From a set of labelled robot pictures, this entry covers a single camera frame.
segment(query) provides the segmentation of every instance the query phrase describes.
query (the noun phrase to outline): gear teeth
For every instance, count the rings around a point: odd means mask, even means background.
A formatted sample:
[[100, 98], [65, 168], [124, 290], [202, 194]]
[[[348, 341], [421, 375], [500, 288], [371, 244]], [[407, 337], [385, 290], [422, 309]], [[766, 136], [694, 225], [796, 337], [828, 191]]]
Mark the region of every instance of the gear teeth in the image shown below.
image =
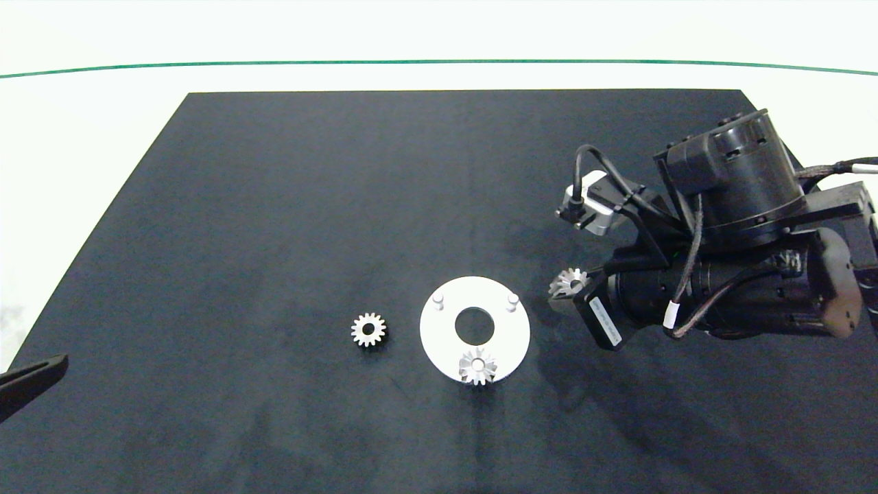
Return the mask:
[[[369, 334], [364, 332], [367, 324], [371, 324], [372, 331]], [[382, 342], [382, 337], [387, 333], [386, 321], [375, 312], [367, 312], [354, 320], [354, 325], [350, 327], [352, 330], [350, 336], [354, 337], [354, 342], [364, 348], [376, 346]]]

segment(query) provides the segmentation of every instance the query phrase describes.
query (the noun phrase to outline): metal gear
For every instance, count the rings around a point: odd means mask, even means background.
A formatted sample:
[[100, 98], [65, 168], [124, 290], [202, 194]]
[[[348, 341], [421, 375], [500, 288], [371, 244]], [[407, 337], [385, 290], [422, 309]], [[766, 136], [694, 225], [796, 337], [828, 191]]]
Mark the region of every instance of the metal gear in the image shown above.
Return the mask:
[[476, 348], [464, 353], [460, 359], [460, 380], [466, 384], [485, 385], [493, 382], [497, 374], [497, 364], [493, 357], [484, 350]]
[[553, 299], [574, 296], [586, 282], [586, 274], [579, 268], [567, 268], [560, 272], [549, 285], [549, 295]]
[[[371, 332], [367, 334], [366, 331], [370, 327]], [[370, 345], [377, 345], [381, 341], [381, 337], [386, 334], [387, 326], [381, 316], [372, 312], [371, 314], [366, 313], [359, 316], [350, 329], [353, 330], [350, 332], [350, 336], [354, 337], [356, 344], [368, 347]]]

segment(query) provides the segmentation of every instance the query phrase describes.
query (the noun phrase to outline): white label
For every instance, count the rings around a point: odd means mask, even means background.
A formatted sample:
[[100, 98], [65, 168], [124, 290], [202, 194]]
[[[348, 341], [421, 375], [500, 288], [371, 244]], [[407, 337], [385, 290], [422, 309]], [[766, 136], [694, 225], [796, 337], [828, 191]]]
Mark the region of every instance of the white label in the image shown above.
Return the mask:
[[615, 324], [613, 324], [613, 320], [610, 319], [607, 310], [603, 307], [601, 299], [594, 297], [592, 300], [588, 301], [588, 306], [592, 308], [594, 316], [598, 318], [598, 323], [601, 323], [601, 327], [603, 327], [604, 332], [607, 333], [609, 343], [612, 346], [619, 345], [619, 343], [622, 342], [622, 335], [620, 335], [619, 330], [615, 328]]

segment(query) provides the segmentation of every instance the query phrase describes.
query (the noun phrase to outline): black mat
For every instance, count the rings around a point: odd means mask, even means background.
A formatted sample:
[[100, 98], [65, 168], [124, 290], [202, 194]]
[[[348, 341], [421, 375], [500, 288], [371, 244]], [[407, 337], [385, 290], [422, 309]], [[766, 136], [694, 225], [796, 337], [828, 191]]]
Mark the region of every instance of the black mat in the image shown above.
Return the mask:
[[[653, 152], [751, 109], [738, 91], [190, 95], [16, 360], [70, 369], [0, 425], [0, 491], [874, 491], [871, 331], [653, 329], [609, 353], [544, 302], [630, 240], [554, 217], [579, 144], [660, 190]], [[520, 294], [532, 332], [480, 392], [418, 331], [467, 274]], [[350, 340], [367, 310], [382, 352]]]

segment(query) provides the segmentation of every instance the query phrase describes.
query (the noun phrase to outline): black motor housing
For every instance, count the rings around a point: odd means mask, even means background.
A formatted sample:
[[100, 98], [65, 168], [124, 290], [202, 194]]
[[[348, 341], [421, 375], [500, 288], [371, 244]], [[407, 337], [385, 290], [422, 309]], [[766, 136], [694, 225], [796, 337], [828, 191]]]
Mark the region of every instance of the black motor housing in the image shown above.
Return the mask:
[[675, 207], [691, 228], [702, 195], [704, 251], [770, 243], [787, 232], [780, 220], [805, 205], [804, 193], [766, 110], [719, 122], [655, 155]]
[[[827, 228], [795, 232], [735, 255], [704, 256], [680, 301], [679, 320], [686, 320], [725, 281], [784, 250], [799, 252], [801, 276], [783, 278], [778, 273], [748, 281], [720, 299], [696, 327], [720, 338], [760, 333], [849, 336], [860, 320], [862, 297], [847, 244]], [[661, 324], [682, 267], [683, 260], [677, 257], [667, 270], [611, 276], [603, 300], [615, 322], [632, 328]]]

